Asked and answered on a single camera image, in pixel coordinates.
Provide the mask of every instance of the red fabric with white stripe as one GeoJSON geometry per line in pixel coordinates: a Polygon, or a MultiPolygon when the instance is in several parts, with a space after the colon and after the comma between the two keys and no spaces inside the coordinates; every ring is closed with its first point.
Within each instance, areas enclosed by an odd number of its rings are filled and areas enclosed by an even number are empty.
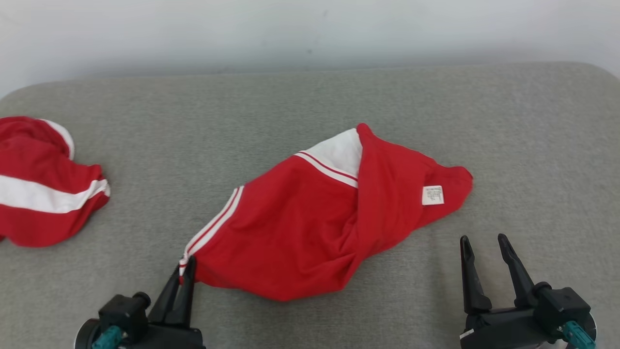
{"type": "Polygon", "coordinates": [[[108,201],[99,165],[72,161],[73,140],[48,120],[0,119],[0,239],[26,247],[59,243],[108,201]]]}
{"type": "Polygon", "coordinates": [[[299,152],[234,190],[187,245],[198,281],[287,301],[345,287],[360,263],[455,211],[463,167],[385,142],[365,124],[299,152]],[[422,206],[424,186],[445,203],[422,206]]]}

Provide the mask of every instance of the gray fabric mat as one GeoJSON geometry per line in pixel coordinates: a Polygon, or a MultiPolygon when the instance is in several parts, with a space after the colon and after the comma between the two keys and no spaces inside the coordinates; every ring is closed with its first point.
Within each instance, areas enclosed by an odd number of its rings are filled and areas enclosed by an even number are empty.
{"type": "Polygon", "coordinates": [[[0,242],[0,348],[69,348],[114,294],[159,293],[188,240],[232,189],[366,122],[463,165],[460,211],[370,258],[347,288],[289,303],[199,284],[192,325],[209,348],[458,348],[459,237],[495,307],[514,298],[505,233],[534,282],[573,287],[601,348],[620,322],[620,83],[578,63],[47,83],[0,116],[64,125],[100,163],[111,201],[57,246],[0,242]]]}

